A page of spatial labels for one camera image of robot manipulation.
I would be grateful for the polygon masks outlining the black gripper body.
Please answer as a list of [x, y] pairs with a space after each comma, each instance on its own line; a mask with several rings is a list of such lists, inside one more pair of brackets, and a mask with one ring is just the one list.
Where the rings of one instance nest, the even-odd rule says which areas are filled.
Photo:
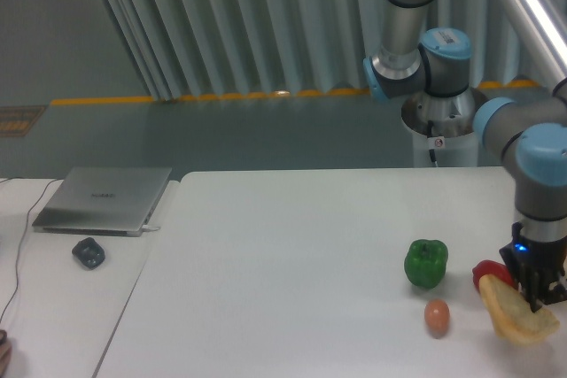
[[527, 226], [516, 221], [511, 226], [511, 241], [500, 249], [500, 255], [523, 293], [525, 284], [533, 281], [540, 284], [540, 294], [553, 282], [566, 287], [566, 237], [536, 241], [527, 236]]

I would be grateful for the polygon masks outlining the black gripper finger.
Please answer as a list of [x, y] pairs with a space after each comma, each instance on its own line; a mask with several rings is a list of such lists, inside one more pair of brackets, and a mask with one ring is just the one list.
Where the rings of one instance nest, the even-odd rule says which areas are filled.
[[537, 312], [541, 308], [540, 284], [537, 281], [527, 282], [525, 284], [524, 298], [532, 312]]
[[564, 302], [567, 298], [566, 287], [560, 282], [553, 282], [543, 295], [543, 304], [552, 305]]

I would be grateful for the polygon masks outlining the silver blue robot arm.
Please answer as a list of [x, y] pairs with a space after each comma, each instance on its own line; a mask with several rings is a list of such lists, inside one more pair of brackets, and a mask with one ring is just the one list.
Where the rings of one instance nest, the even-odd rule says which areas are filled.
[[480, 144], [513, 177], [516, 215], [501, 257], [533, 311], [566, 298], [566, 20], [553, 0], [499, 0], [550, 89], [548, 99], [468, 100], [470, 45], [453, 29], [423, 31], [434, 0], [385, 0], [379, 50], [365, 58], [370, 93], [380, 100], [422, 94], [415, 116], [446, 135], [456, 106]]

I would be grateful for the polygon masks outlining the person's hand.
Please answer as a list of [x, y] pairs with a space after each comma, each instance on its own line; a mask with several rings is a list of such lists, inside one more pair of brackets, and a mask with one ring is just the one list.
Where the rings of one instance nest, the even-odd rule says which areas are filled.
[[3, 374], [8, 367], [12, 355], [12, 344], [9, 340], [7, 332], [1, 330], [1, 340], [0, 340], [0, 370]]

